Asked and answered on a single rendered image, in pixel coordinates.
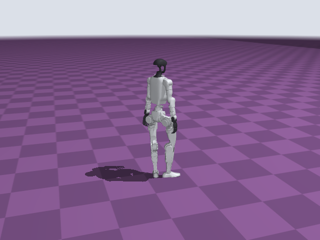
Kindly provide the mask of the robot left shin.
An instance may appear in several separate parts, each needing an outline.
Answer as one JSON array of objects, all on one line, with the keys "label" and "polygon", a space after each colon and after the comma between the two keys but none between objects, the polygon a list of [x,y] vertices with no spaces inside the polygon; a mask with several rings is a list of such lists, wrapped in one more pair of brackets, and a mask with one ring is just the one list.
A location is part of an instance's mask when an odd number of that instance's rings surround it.
[{"label": "robot left shin", "polygon": [[157,172],[158,151],[157,150],[153,151],[152,143],[150,143],[150,148],[151,148],[151,160],[152,160],[152,163],[153,163],[153,170],[154,170],[154,173],[155,173],[155,171]]}]

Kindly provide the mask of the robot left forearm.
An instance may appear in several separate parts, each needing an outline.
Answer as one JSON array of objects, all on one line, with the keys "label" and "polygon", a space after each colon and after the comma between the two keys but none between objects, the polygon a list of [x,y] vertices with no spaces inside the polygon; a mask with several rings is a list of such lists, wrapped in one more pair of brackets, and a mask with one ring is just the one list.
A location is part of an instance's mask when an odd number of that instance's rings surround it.
[{"label": "robot left forearm", "polygon": [[146,110],[146,114],[149,114],[150,113],[150,109],[151,109],[151,99],[147,98],[146,96],[146,104],[145,104],[145,109]]}]

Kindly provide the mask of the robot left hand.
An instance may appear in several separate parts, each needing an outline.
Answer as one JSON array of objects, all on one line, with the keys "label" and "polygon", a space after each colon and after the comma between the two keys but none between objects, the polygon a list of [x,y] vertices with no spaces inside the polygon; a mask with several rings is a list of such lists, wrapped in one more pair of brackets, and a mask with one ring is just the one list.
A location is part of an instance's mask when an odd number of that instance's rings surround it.
[{"label": "robot left hand", "polygon": [[[145,114],[145,115],[144,115],[144,117],[143,117],[143,122],[142,122],[142,123],[143,123],[144,126],[147,126],[147,127],[148,127],[149,124],[146,122],[146,117],[147,117],[150,113],[147,113],[147,110],[145,109],[145,110],[144,110],[144,114]],[[148,124],[148,125],[147,125],[147,124]]]}]

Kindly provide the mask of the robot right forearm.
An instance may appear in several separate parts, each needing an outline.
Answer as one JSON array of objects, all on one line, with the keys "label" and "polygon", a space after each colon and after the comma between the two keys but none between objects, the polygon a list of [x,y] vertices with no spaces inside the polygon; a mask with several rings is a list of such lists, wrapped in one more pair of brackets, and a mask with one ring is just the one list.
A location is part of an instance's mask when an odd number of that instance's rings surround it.
[{"label": "robot right forearm", "polygon": [[[175,98],[171,98],[170,99],[170,104],[169,104],[169,112],[170,112],[170,119],[172,118],[172,117],[174,117],[174,120],[176,120],[177,119],[177,116],[176,116],[176,110],[175,110]],[[171,119],[172,120],[172,119]]]}]

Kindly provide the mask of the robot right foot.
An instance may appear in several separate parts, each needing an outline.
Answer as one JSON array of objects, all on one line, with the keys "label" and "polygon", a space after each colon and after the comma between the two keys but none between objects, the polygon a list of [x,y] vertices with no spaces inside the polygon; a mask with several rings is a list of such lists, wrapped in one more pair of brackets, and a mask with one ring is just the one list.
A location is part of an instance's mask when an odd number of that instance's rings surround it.
[{"label": "robot right foot", "polygon": [[164,172],[162,174],[162,177],[163,178],[174,178],[174,177],[179,177],[180,175],[181,175],[180,173],[170,171],[170,174],[168,174],[167,172]]}]

